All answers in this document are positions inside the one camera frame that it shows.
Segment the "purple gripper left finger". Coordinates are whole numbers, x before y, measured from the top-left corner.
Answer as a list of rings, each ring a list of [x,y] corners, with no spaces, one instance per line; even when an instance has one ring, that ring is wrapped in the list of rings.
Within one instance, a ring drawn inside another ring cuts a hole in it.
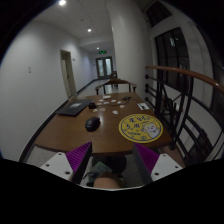
[[[88,142],[68,153],[58,152],[41,166],[41,169],[65,180],[79,184],[82,180],[89,158],[92,143]]]

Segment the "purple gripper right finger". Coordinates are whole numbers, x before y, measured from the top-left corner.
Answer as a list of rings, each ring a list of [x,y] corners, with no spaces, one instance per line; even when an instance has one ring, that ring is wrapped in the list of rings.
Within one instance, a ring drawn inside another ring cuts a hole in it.
[[[144,185],[182,169],[168,154],[157,154],[138,143],[133,145],[133,154]]]

